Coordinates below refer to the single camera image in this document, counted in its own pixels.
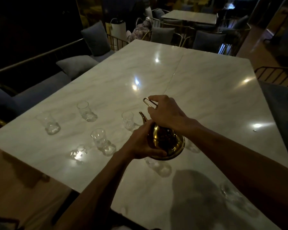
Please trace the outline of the white marble dining table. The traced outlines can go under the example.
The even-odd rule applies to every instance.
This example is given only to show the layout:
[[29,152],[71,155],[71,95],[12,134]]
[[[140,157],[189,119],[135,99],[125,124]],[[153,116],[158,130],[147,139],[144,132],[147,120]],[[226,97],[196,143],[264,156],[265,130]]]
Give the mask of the white marble dining table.
[[162,16],[163,19],[184,20],[195,23],[203,23],[208,25],[215,25],[218,19],[218,14],[207,14],[200,12],[190,12],[182,10],[172,10]]

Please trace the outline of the small clear glass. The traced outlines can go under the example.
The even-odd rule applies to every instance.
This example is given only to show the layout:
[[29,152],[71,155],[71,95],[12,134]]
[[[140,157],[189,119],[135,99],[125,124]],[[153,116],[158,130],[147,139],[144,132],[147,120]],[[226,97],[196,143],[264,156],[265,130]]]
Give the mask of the small clear glass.
[[77,163],[84,163],[87,159],[89,149],[90,148],[88,145],[81,144],[69,153],[69,158],[76,161]]

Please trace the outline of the person's right hand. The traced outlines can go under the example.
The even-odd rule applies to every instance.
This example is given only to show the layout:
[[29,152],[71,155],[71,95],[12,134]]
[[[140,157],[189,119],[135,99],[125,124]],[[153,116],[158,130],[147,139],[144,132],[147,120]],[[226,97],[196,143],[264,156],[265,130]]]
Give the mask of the person's right hand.
[[192,132],[200,123],[189,118],[177,105],[176,101],[167,95],[152,95],[148,99],[157,102],[157,107],[148,107],[150,118],[161,127],[170,128],[184,136]]

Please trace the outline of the gold metal chair frame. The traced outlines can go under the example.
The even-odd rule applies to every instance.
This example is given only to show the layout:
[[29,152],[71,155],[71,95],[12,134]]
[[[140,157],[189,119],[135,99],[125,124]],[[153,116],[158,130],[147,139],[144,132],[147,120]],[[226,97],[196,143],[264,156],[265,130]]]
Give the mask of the gold metal chair frame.
[[288,67],[261,66],[254,73],[258,81],[288,87]]

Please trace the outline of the gold metal teapot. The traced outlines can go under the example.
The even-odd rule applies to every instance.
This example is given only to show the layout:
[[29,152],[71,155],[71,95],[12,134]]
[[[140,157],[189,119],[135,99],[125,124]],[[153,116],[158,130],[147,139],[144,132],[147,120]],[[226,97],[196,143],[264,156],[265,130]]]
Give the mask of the gold metal teapot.
[[185,138],[171,128],[153,123],[150,127],[147,142],[150,148],[166,152],[165,156],[152,155],[149,158],[157,161],[168,161],[181,154],[185,147]]

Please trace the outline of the grey square cushion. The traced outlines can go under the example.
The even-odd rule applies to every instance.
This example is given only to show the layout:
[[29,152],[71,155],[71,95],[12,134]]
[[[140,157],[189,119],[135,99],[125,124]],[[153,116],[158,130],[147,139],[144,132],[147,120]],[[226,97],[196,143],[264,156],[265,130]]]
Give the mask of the grey square cushion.
[[93,56],[103,56],[111,50],[102,21],[82,30],[81,34]]
[[59,66],[72,81],[98,64],[98,61],[88,55],[69,57],[56,62],[56,65]]

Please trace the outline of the gold metal sofa rail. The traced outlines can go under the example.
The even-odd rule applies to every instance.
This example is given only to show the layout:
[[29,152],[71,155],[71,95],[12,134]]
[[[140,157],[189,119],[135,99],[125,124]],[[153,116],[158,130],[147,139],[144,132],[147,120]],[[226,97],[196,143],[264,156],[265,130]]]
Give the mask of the gold metal sofa rail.
[[52,62],[59,61],[61,59],[65,59],[69,56],[77,56],[80,54],[89,54],[91,50],[89,49],[87,43],[84,38],[76,40],[74,42],[68,43],[64,46],[58,47],[56,49],[50,50],[48,52],[39,54],[37,56],[31,57],[24,61],[20,61],[16,64],[7,66],[5,68],[0,69],[0,74],[5,73],[11,69],[19,69],[24,68],[25,66],[29,67],[33,64],[47,64],[49,65]]

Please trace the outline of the blue-grey bench sofa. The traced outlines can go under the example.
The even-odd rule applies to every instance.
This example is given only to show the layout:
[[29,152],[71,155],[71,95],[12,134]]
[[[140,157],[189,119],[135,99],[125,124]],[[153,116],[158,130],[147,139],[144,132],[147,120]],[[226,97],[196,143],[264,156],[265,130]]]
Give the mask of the blue-grey bench sofa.
[[[110,50],[103,56],[90,55],[90,57],[100,63],[114,53],[115,52],[113,50]],[[54,63],[50,63],[49,65],[43,64],[39,65],[38,67],[34,66],[29,71],[29,75],[49,75],[54,71],[58,71],[60,67],[57,67],[58,68],[56,69],[54,68]],[[34,107],[53,93],[69,84],[71,81],[72,80],[61,69],[61,71],[54,74],[53,76],[22,92],[17,92],[11,87],[0,83],[0,120],[4,122],[12,121],[16,117],[20,116],[30,108]]]

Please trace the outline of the gold chair with grey cushion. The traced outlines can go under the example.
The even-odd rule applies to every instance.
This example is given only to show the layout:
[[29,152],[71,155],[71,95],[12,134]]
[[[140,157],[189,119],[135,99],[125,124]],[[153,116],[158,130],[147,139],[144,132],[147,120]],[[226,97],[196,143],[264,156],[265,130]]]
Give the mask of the gold chair with grey cushion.
[[205,31],[196,31],[195,35],[184,39],[182,47],[186,49],[200,50],[218,54],[221,46],[225,42],[226,34],[208,33]]
[[251,30],[249,16],[242,18],[224,19],[216,32],[224,34],[225,38],[220,47],[220,54],[236,56]]
[[156,8],[152,10],[153,15],[153,27],[160,27],[162,22],[162,16],[169,13],[168,10]]
[[183,38],[181,34],[176,32],[175,28],[153,27],[142,37],[142,40],[181,47]]

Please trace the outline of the clear drinking glass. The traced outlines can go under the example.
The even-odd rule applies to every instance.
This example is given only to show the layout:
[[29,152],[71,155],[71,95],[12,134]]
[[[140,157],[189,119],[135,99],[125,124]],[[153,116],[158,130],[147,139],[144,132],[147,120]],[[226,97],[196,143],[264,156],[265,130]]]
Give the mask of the clear drinking glass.
[[134,114],[131,111],[122,113],[123,126],[128,131],[132,131],[134,129]]
[[81,117],[87,122],[94,122],[97,120],[98,116],[92,112],[87,101],[81,101],[77,104],[77,109],[81,114]]
[[150,157],[144,158],[146,165],[160,177],[167,178],[172,174],[172,167],[165,161],[158,161]]
[[112,156],[116,152],[116,146],[108,140],[106,131],[102,128],[94,129],[91,132],[91,137],[98,150],[105,156]]
[[224,199],[250,217],[258,217],[259,210],[228,180],[219,185]]
[[60,125],[53,118],[51,112],[41,112],[36,116],[36,119],[45,128],[45,131],[48,135],[55,135],[61,130]]

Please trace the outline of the grey upholstered seat back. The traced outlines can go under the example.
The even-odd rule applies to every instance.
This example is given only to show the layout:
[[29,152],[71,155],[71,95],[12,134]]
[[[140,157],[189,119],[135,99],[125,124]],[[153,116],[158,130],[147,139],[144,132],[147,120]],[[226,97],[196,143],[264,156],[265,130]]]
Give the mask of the grey upholstered seat back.
[[288,151],[288,87],[258,82]]

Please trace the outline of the person's left forearm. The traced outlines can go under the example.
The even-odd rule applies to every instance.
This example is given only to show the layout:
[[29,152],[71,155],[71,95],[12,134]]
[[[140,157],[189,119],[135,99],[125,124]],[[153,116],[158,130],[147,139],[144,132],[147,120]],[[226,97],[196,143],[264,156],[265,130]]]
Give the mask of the person's left forearm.
[[115,152],[100,173],[63,213],[53,230],[102,228],[123,173],[133,159],[133,150],[120,149]]

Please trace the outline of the person's right forearm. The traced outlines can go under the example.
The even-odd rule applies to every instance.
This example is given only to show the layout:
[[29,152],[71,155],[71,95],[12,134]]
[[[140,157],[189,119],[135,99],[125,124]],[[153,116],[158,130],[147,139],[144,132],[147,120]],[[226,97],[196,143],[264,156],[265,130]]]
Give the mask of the person's right forearm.
[[190,139],[268,219],[288,230],[288,168],[194,119],[184,117],[182,135]]

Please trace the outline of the person's left hand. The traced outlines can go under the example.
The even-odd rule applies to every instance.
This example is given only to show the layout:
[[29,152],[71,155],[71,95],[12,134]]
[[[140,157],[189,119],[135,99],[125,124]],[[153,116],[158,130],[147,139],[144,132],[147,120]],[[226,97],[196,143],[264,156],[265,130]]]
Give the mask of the person's left hand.
[[122,146],[119,152],[122,152],[125,158],[128,158],[130,160],[142,159],[142,150],[144,148],[152,148],[148,143],[148,136],[153,124],[153,120],[148,120],[138,129],[134,130],[130,138]]

